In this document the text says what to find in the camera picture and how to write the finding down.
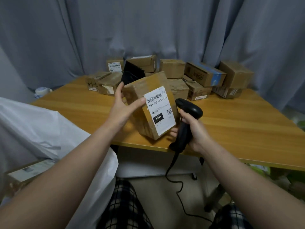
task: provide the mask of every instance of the forearm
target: forearm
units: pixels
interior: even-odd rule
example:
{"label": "forearm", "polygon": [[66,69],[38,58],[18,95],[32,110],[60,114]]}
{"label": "forearm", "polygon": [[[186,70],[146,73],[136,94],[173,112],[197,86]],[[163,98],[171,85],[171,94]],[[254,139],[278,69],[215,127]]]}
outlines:
{"label": "forearm", "polygon": [[115,133],[115,126],[104,124],[37,177],[0,209],[2,228],[64,228],[87,192]]}
{"label": "forearm", "polygon": [[302,228],[305,205],[215,142],[203,152],[212,172],[255,228]]}

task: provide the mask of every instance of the wooden tabletop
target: wooden tabletop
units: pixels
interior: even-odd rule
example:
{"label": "wooden tabletop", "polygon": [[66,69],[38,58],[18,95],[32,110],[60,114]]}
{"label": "wooden tabletop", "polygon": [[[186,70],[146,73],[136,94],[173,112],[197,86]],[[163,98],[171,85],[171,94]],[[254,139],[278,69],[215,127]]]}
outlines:
{"label": "wooden tabletop", "polygon": [[[113,101],[112,96],[89,91],[80,77],[33,105],[58,111],[93,133],[107,119]],[[305,133],[253,90],[233,100],[211,94],[193,103],[203,110],[200,120],[211,136],[242,162],[305,171]],[[157,141],[141,136],[128,121],[112,143],[166,152],[171,142],[169,135]],[[190,148],[184,154],[195,155]]]}

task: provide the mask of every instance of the person's right hand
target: person's right hand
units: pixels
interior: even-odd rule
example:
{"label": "person's right hand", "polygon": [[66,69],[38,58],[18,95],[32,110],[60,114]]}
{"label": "person's right hand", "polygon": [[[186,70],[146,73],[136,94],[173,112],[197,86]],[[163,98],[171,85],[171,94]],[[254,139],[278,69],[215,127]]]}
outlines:
{"label": "person's right hand", "polygon": [[[182,109],[180,110],[182,121],[189,124],[191,127],[193,138],[189,143],[189,146],[198,153],[205,153],[208,147],[213,143],[213,139],[210,137],[208,131],[204,125],[193,118],[189,113],[186,113]],[[177,137],[178,128],[172,128],[170,134]]]}

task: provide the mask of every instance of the black cable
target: black cable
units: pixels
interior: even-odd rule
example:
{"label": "black cable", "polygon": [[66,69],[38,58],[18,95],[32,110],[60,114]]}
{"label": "black cable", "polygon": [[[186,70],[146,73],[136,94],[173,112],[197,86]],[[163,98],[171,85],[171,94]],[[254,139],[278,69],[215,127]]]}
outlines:
{"label": "black cable", "polygon": [[167,174],[168,174],[168,172],[170,171],[170,169],[174,166],[174,164],[175,164],[175,162],[176,162],[178,156],[179,156],[179,153],[175,153],[175,155],[173,156],[173,160],[172,160],[172,162],[171,162],[171,164],[170,164],[170,167],[167,169],[167,171],[166,171],[166,173],[165,173],[166,179],[167,179],[169,182],[172,182],[172,183],[181,183],[181,184],[182,184],[182,185],[181,185],[181,189],[180,189],[179,191],[177,191],[176,194],[177,194],[177,196],[178,196],[178,198],[179,198],[179,200],[180,200],[180,202],[181,202],[183,211],[184,211],[184,213],[185,213],[186,215],[188,215],[188,216],[193,216],[193,217],[198,217],[198,218],[202,218],[202,219],[205,219],[205,220],[207,220],[207,221],[213,223],[212,220],[210,220],[210,219],[208,219],[208,218],[205,218],[205,217],[203,217],[203,216],[200,216],[200,215],[192,215],[192,214],[186,213],[186,211],[185,211],[185,209],[184,209],[184,205],[183,205],[183,203],[182,203],[182,200],[181,200],[181,198],[180,198],[180,196],[179,196],[179,194],[178,194],[178,193],[180,193],[180,192],[182,191],[182,189],[183,189],[183,181],[172,181],[172,180],[169,180],[169,179],[168,179]]}

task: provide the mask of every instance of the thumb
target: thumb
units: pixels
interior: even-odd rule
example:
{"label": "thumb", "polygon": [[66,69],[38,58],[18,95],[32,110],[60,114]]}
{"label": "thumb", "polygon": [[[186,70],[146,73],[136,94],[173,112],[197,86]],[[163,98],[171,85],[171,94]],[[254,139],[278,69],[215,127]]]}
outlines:
{"label": "thumb", "polygon": [[186,123],[188,124],[191,124],[194,120],[196,120],[195,118],[192,117],[191,114],[186,113],[182,109],[180,109],[180,115],[185,119]]}
{"label": "thumb", "polygon": [[133,113],[137,108],[143,106],[146,103],[146,98],[142,97],[136,101],[134,101],[131,105],[129,105],[130,113]]}

